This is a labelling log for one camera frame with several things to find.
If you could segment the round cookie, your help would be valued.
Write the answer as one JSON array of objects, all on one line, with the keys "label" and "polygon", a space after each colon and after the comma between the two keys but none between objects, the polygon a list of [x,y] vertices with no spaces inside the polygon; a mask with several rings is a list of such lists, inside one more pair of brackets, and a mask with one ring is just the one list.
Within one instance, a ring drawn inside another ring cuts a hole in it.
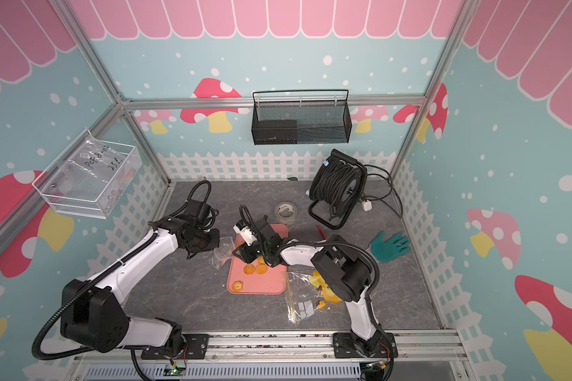
[{"label": "round cookie", "polygon": [[236,281],[233,283],[232,285],[232,291],[235,293],[239,293],[241,292],[243,289],[243,282],[242,281]]}]

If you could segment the clear resealable bag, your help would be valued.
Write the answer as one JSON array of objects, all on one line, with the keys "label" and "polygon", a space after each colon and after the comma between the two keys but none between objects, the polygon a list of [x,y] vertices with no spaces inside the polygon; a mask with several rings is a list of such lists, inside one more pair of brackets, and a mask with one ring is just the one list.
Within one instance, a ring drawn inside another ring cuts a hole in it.
[{"label": "clear resealable bag", "polygon": [[213,249],[213,254],[210,258],[211,266],[216,270],[222,268],[222,266],[227,263],[228,260],[234,257],[232,254],[234,250],[234,239],[232,237],[222,237],[219,240],[219,246]]}]

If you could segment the red kitchen tongs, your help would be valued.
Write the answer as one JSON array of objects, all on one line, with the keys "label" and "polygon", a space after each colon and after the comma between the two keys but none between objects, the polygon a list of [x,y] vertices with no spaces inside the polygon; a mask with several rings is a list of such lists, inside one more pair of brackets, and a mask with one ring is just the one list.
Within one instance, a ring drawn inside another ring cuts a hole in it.
[{"label": "red kitchen tongs", "polygon": [[319,225],[316,225],[316,229],[319,232],[321,238],[323,240],[327,240],[327,235],[324,233],[324,231],[322,230],[322,228]]}]

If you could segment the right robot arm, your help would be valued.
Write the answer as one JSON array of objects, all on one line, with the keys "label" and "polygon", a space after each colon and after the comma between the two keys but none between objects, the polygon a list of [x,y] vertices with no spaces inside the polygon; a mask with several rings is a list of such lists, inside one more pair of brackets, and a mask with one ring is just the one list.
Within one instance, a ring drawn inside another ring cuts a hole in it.
[{"label": "right robot arm", "polygon": [[314,268],[328,289],[346,304],[351,332],[334,335],[336,357],[398,357],[393,335],[383,330],[373,311],[371,293],[378,285],[380,269],[368,252],[338,235],[316,242],[282,238],[265,219],[250,222],[244,217],[235,224],[234,231],[244,244],[233,254],[244,263],[262,258],[270,267]]}]

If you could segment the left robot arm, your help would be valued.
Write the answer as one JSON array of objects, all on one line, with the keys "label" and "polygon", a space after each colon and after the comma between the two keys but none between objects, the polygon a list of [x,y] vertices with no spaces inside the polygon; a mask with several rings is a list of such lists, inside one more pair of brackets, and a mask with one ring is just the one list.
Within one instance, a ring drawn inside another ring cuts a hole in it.
[{"label": "left robot arm", "polygon": [[[112,265],[62,291],[60,309],[43,325],[31,352],[38,360],[58,360],[86,352],[114,349],[151,349],[178,357],[185,349],[182,327],[163,318],[132,317],[122,304],[134,287],[163,259],[179,249],[188,257],[210,252],[219,244],[214,223],[219,212],[205,202],[188,200],[176,212],[149,223],[149,233]],[[48,353],[41,345],[54,325],[78,349]]]}]

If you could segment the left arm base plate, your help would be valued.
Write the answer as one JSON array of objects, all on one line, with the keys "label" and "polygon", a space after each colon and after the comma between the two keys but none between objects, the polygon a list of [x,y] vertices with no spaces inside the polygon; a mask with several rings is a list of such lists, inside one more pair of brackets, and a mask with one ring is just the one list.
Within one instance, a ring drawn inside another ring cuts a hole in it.
[{"label": "left arm base plate", "polygon": [[181,334],[169,339],[162,347],[147,347],[142,350],[143,360],[204,360],[210,336],[201,333]]}]

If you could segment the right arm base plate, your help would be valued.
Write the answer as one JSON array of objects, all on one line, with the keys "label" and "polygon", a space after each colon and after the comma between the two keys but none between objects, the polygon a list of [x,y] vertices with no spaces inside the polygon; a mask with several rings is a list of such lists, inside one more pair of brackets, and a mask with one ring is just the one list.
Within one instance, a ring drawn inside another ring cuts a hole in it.
[{"label": "right arm base plate", "polygon": [[377,331],[368,341],[352,332],[334,333],[332,346],[338,359],[396,359],[399,356],[392,333]]}]

